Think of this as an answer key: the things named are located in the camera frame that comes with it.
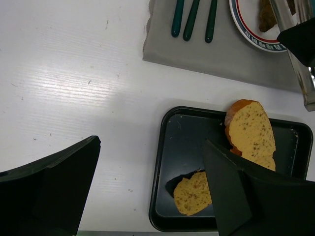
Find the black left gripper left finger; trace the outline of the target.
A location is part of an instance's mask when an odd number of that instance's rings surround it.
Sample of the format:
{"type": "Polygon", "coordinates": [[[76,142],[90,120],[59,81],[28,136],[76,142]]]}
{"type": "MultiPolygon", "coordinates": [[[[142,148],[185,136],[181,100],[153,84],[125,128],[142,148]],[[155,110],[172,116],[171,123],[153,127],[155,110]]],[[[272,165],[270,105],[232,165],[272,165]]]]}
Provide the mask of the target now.
{"type": "Polygon", "coordinates": [[[0,174],[2,236],[74,236],[100,153],[90,136],[52,155],[0,174]]]}

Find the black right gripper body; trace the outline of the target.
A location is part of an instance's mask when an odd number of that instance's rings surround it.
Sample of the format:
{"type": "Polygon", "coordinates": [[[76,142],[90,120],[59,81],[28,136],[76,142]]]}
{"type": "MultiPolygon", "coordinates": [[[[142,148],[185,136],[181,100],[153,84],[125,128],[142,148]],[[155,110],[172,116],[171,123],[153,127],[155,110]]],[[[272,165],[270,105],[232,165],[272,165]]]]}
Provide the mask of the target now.
{"type": "Polygon", "coordinates": [[[314,19],[280,32],[277,40],[293,53],[304,66],[315,66],[314,19]]]}

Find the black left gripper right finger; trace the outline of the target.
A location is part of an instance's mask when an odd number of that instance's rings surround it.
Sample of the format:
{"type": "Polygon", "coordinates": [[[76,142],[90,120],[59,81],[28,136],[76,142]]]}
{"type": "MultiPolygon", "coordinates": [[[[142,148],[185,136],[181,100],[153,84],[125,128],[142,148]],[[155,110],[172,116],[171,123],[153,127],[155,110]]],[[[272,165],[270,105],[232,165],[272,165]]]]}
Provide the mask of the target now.
{"type": "Polygon", "coordinates": [[[203,160],[221,236],[314,235],[314,182],[266,169],[210,140],[203,160]]]}

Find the metal bread tongs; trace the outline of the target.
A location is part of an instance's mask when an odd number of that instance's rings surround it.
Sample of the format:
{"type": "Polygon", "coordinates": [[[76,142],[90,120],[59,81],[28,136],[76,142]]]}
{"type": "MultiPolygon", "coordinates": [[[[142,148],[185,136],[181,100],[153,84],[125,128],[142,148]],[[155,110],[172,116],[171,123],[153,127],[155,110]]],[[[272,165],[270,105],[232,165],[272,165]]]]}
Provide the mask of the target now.
{"type": "MultiPolygon", "coordinates": [[[[270,4],[280,32],[296,26],[286,0],[270,0],[270,4]]],[[[315,71],[304,66],[289,49],[287,53],[302,90],[304,106],[307,111],[312,112],[315,110],[315,71]]]]}

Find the brown chocolate croissant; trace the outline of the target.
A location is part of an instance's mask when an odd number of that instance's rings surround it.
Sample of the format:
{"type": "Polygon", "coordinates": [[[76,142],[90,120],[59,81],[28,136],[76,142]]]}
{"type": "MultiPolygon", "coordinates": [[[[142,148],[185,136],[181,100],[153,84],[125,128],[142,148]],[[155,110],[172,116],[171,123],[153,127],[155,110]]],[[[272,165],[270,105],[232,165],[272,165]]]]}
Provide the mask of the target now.
{"type": "Polygon", "coordinates": [[[261,32],[267,32],[277,24],[273,9],[269,0],[260,0],[258,28],[261,32]]]}

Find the small seeded bread slice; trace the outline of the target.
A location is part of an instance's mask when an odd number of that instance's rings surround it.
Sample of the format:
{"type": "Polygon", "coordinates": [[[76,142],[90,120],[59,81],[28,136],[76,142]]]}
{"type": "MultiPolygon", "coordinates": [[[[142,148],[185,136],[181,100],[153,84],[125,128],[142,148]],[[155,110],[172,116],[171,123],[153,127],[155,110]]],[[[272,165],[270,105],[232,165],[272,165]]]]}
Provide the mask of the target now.
{"type": "Polygon", "coordinates": [[[186,216],[197,214],[212,204],[205,172],[196,172],[191,178],[182,178],[173,192],[177,210],[186,216]]]}

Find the upper seeded bread slice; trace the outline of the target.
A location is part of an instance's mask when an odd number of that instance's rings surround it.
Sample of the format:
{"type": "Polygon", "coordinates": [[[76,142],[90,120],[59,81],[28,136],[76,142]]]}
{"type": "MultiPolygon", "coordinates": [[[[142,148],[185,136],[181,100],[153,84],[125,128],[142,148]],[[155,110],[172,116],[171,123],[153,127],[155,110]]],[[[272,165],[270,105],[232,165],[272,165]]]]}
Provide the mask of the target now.
{"type": "Polygon", "coordinates": [[[258,101],[241,99],[233,103],[226,112],[224,125],[232,153],[269,170],[276,170],[274,132],[258,101]]]}

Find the white plate teal rim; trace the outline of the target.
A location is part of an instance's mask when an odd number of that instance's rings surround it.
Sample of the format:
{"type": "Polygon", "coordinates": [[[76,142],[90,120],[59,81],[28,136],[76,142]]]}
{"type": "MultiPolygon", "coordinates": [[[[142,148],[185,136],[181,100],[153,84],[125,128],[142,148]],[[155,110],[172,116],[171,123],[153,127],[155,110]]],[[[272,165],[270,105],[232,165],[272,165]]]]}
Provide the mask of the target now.
{"type": "Polygon", "coordinates": [[[258,0],[230,0],[230,12],[236,27],[258,49],[270,53],[285,52],[286,47],[277,40],[280,34],[277,24],[266,32],[259,29],[259,5],[258,0]]]}

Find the grey place mat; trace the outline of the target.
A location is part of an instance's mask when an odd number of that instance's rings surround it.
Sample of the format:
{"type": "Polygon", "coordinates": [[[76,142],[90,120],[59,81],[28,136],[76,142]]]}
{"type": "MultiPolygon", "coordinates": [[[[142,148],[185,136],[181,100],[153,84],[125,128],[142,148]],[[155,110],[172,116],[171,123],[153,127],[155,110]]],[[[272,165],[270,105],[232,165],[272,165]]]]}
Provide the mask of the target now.
{"type": "Polygon", "coordinates": [[[248,42],[231,16],[229,0],[217,4],[214,37],[205,42],[210,1],[202,0],[189,41],[171,35],[176,1],[152,0],[143,47],[145,61],[244,83],[300,92],[287,51],[270,53],[248,42]]]}

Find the dark rectangular baking tray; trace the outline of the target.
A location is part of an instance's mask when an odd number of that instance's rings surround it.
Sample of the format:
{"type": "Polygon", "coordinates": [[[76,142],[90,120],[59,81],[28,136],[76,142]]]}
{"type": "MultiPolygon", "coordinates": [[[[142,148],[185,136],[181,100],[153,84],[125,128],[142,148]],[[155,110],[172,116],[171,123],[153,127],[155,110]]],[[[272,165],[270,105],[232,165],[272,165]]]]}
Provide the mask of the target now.
{"type": "MultiPolygon", "coordinates": [[[[162,232],[215,232],[212,206],[192,216],[176,208],[173,192],[183,178],[203,171],[202,145],[206,139],[231,149],[225,135],[225,112],[191,107],[175,107],[162,119],[149,220],[162,232]]],[[[290,177],[307,176],[313,132],[303,123],[272,119],[276,143],[276,171],[290,177]]]]}

